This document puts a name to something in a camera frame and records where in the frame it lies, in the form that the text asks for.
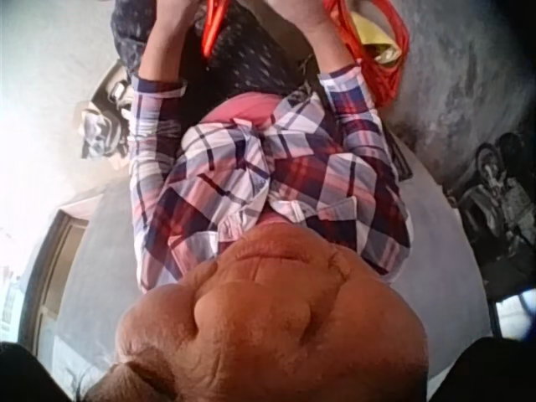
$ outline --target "cheek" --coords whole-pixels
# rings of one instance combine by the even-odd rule
[[[197,332],[193,291],[180,285],[148,292],[120,321],[116,350],[121,361],[152,348],[172,356]]]

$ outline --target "wrinkled skin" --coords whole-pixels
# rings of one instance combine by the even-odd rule
[[[90,400],[425,400],[417,316],[355,252],[289,224],[149,292],[116,341]]]

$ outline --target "hand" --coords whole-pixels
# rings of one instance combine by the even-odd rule
[[[155,28],[167,34],[186,32],[198,11],[200,0],[157,0]]]
[[[307,34],[330,22],[323,0],[265,0],[276,13]]]

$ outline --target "orange plastic bag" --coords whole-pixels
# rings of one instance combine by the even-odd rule
[[[376,6],[389,21],[393,32],[394,41],[399,45],[402,55],[395,65],[386,67],[378,64],[374,57],[369,54],[353,25],[353,20],[344,0],[324,0],[324,7],[333,16],[339,28],[341,37],[355,59],[361,59],[363,76],[373,93],[377,107],[390,104],[397,96],[400,79],[402,77],[402,66],[410,50],[410,35],[405,27],[404,21],[394,9],[389,0],[369,0]]]

